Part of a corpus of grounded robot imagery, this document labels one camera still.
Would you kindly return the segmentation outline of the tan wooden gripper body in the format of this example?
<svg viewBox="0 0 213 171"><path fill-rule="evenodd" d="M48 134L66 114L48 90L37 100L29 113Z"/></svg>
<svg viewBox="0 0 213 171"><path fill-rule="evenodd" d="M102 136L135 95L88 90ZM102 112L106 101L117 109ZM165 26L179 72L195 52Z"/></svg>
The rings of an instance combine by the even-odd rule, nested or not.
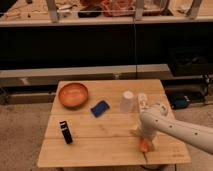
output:
<svg viewBox="0 0 213 171"><path fill-rule="evenodd" d="M150 142L150 150L155 149L155 144L153 143L153 140L151 138L148 138L141 129L133 128L130 130L130 133L139 138L139 143L141 139L148 139Z"/></svg>

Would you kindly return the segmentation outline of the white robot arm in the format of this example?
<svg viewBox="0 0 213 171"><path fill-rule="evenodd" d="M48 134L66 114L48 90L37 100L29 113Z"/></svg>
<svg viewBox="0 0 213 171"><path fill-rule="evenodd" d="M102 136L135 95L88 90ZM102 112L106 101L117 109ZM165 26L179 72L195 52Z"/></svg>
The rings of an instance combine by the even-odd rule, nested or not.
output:
<svg viewBox="0 0 213 171"><path fill-rule="evenodd" d="M163 103L139 110L138 123L130 130L133 135L152 141L159 131L213 155L213 128L169 118Z"/></svg>

